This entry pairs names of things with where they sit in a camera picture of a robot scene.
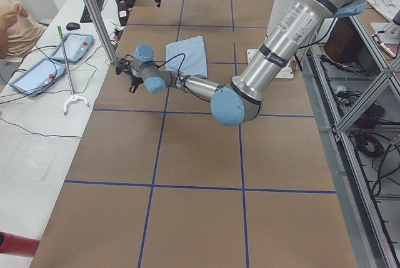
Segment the lower blue teach pendant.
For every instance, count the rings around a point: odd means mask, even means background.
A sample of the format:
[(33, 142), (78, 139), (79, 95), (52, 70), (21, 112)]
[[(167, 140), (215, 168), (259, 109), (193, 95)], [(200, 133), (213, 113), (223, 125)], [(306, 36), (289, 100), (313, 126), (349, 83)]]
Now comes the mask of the lower blue teach pendant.
[(10, 86), (21, 94), (34, 97), (43, 93), (65, 70), (64, 64), (43, 58), (13, 80)]

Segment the aluminium frame post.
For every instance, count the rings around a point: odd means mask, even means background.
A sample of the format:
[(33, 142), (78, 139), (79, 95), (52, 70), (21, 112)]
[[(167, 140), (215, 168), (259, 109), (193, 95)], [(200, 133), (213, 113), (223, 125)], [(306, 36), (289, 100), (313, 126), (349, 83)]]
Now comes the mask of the aluminium frame post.
[(104, 21), (102, 19), (99, 7), (95, 2), (95, 0), (83, 0), (83, 1), (91, 15), (92, 22), (96, 29), (99, 40), (107, 54), (109, 62), (111, 64), (114, 64), (117, 60), (116, 52), (113, 45), (111, 44), (111, 40), (108, 36), (108, 32), (105, 27)]

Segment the person in beige shirt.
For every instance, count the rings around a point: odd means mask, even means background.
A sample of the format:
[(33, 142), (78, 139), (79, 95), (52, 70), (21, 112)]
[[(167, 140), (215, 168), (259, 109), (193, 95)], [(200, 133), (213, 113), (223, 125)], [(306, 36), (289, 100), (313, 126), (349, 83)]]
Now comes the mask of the person in beige shirt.
[(47, 26), (29, 19), (29, 11), (14, 0), (1, 0), (1, 59), (24, 57)]

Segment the blue teach pendant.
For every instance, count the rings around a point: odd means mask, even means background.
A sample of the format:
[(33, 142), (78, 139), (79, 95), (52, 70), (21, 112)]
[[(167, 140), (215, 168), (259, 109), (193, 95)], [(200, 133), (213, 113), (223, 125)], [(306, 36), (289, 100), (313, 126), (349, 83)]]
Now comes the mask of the blue teach pendant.
[(43, 93), (65, 70), (64, 64), (43, 58), (13, 80), (10, 86), (21, 94), (34, 97)]
[[(91, 34), (68, 32), (63, 36), (63, 42), (68, 62), (75, 64), (90, 50), (94, 42), (94, 37)], [(61, 44), (57, 45), (49, 58), (54, 61), (64, 62), (64, 54)]]

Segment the red fire extinguisher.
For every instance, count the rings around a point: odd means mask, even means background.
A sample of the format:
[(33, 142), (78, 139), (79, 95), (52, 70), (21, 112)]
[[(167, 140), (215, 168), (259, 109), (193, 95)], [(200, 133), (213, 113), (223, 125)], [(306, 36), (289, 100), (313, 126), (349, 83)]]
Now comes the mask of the red fire extinguisher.
[(1, 253), (9, 256), (34, 257), (40, 240), (1, 232)]

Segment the white grabber stick tool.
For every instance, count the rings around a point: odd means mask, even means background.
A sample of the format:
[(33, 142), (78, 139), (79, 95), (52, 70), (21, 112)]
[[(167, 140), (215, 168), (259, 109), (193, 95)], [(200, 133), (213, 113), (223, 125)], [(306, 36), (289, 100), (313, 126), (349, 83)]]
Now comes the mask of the white grabber stick tool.
[(70, 90), (70, 93), (71, 93), (71, 95), (66, 99), (66, 101), (63, 104), (63, 114), (65, 116), (67, 116), (68, 107), (69, 107), (70, 104), (72, 104), (74, 102), (83, 101), (85, 103), (85, 105), (87, 107), (89, 107), (89, 101), (85, 97), (83, 97), (83, 96), (81, 96), (81, 95), (79, 95), (78, 93), (75, 92), (73, 79), (72, 79), (71, 71), (70, 71), (70, 67), (69, 67), (67, 52), (66, 52), (66, 48), (65, 48), (65, 44), (64, 44), (64, 38), (63, 38), (63, 32), (62, 32), (61, 26), (57, 27), (57, 31), (58, 31), (58, 34), (59, 34), (59, 37), (60, 37), (62, 53), (63, 53), (63, 56), (64, 56), (64, 63), (66, 65), (66, 72), (67, 72), (67, 79), (68, 79), (68, 83), (69, 83), (69, 90)]

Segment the black computer mouse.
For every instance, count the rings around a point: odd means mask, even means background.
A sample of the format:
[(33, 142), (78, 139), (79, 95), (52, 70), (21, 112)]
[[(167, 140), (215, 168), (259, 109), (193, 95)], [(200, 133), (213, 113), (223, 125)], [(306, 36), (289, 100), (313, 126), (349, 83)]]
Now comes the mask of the black computer mouse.
[(80, 27), (81, 27), (80, 24), (77, 22), (69, 22), (66, 24), (66, 29), (68, 31), (74, 31), (74, 30), (79, 29)]

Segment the light blue t-shirt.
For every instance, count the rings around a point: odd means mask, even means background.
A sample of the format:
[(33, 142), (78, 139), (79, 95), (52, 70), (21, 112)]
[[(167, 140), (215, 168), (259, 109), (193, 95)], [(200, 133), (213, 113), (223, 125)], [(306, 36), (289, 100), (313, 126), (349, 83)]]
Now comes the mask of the light blue t-shirt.
[(207, 78), (207, 60), (202, 36), (166, 45), (166, 70)]

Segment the aluminium frame side rack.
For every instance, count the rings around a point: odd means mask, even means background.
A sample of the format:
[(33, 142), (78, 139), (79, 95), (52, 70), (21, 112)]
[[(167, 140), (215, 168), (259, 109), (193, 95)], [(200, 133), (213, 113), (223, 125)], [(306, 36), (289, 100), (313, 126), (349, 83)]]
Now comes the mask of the aluminium frame side rack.
[(359, 267), (399, 266), (399, 41), (368, 8), (328, 19), (303, 59)]

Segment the upper blue teach pendant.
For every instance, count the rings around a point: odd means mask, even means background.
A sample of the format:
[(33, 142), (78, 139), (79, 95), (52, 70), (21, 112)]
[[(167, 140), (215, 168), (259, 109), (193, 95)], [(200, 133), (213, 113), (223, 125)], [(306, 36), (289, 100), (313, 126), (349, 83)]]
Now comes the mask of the upper blue teach pendant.
[[(90, 50), (94, 42), (94, 37), (91, 34), (68, 32), (63, 36), (63, 42), (68, 62), (75, 64)], [(61, 44), (57, 45), (49, 58), (54, 61), (64, 62), (64, 54)]]

